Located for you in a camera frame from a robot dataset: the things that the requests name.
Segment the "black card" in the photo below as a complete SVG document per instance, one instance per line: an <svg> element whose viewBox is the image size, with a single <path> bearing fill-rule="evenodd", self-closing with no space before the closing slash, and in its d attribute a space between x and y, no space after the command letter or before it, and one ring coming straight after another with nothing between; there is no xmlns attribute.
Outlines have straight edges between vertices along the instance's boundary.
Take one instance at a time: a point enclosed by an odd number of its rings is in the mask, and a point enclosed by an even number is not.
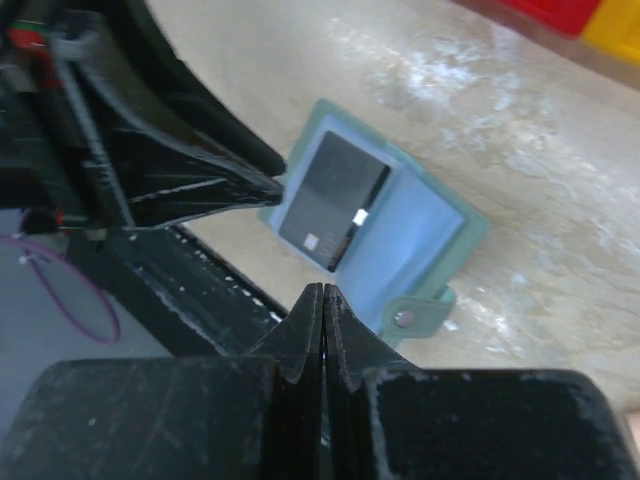
<svg viewBox="0 0 640 480"><path fill-rule="evenodd" d="M366 220L390 168L327 132L280 226L280 236L333 272Z"/></svg>

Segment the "yellow plastic block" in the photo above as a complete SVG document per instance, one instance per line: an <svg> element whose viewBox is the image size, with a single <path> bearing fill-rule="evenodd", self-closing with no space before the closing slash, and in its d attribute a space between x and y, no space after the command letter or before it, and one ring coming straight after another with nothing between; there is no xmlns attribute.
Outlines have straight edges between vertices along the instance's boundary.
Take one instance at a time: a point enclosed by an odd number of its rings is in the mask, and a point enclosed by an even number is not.
<svg viewBox="0 0 640 480"><path fill-rule="evenodd" d="M603 0L582 38L595 48L640 65L640 0Z"/></svg>

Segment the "gray floor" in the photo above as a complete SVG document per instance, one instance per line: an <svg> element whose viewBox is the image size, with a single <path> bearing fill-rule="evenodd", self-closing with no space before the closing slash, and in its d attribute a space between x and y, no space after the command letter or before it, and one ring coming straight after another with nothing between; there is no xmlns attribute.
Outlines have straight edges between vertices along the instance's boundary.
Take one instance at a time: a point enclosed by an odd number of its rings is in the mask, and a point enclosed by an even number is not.
<svg viewBox="0 0 640 480"><path fill-rule="evenodd" d="M14 233L17 212L0 212L0 233ZM30 385L60 360L166 356L168 352L120 305L122 337L101 345L75 330L58 312L15 248L0 247L0 443ZM99 334L108 334L100 304L69 274L46 267L71 311Z"/></svg>

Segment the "red plastic block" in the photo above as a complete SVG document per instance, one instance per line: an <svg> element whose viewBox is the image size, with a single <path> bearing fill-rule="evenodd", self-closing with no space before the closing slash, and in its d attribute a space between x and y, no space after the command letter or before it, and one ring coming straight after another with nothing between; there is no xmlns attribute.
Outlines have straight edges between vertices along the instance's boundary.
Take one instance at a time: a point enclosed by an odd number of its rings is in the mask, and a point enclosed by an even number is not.
<svg viewBox="0 0 640 480"><path fill-rule="evenodd" d="M501 0L565 35L580 35L600 0Z"/></svg>

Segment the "black metal bar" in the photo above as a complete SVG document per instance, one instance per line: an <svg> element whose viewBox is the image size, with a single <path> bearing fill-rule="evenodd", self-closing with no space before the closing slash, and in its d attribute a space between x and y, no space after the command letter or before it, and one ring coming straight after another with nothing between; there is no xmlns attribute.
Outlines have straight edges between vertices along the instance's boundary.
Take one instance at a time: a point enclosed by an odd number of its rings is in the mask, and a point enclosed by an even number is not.
<svg viewBox="0 0 640 480"><path fill-rule="evenodd" d="M114 234L99 250L76 233L68 258L173 355L243 353L287 315L182 227Z"/></svg>

